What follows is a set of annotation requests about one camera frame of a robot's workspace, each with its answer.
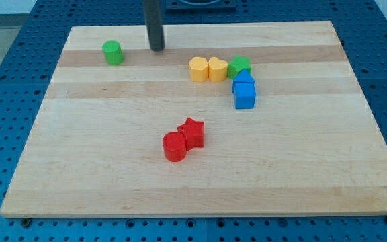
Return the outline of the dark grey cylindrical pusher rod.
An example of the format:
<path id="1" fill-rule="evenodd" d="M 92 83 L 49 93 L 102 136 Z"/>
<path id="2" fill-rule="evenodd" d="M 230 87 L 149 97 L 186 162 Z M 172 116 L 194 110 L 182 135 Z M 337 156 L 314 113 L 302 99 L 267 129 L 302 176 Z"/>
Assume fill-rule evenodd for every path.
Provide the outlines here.
<path id="1" fill-rule="evenodd" d="M 143 0 L 142 2 L 150 49 L 155 52 L 160 52 L 165 48 L 160 1 Z"/>

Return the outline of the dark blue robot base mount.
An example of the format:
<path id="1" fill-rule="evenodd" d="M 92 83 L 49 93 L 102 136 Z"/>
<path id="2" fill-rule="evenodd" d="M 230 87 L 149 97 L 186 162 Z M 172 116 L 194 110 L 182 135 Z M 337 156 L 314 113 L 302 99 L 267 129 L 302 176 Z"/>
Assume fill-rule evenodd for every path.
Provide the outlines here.
<path id="1" fill-rule="evenodd" d="M 237 0 L 164 0 L 165 11 L 214 10 L 237 8 Z"/>

